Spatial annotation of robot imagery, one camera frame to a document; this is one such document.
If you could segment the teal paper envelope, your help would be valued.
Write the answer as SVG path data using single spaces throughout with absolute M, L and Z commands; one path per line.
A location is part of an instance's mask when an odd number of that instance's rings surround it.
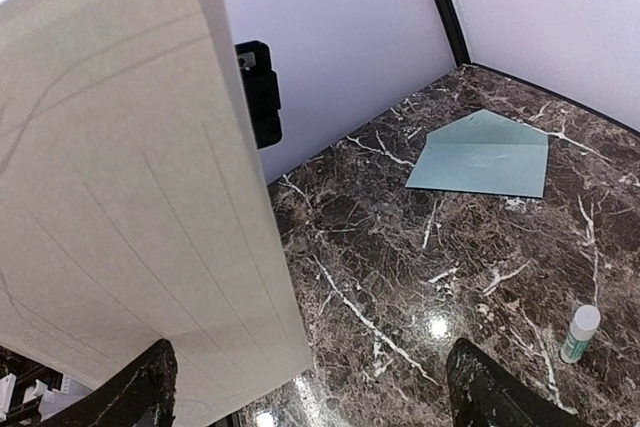
M 427 134 L 410 189 L 541 198 L 548 136 L 488 110 Z

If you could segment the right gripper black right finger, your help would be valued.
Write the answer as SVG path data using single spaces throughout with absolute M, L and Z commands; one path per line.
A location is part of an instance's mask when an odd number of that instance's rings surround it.
M 466 338 L 447 357 L 447 384 L 455 426 L 584 426 L 543 399 Z

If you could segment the beige ornate letter paper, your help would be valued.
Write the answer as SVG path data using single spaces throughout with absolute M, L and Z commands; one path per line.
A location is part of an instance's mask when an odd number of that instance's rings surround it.
M 224 0 L 7 0 L 1 342 L 99 388 L 162 338 L 180 426 L 311 364 Z

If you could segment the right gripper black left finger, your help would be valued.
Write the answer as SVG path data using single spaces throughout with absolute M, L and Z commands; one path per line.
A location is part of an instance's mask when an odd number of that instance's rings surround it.
M 160 339 L 93 393 L 42 421 L 42 426 L 171 426 L 177 360 Z

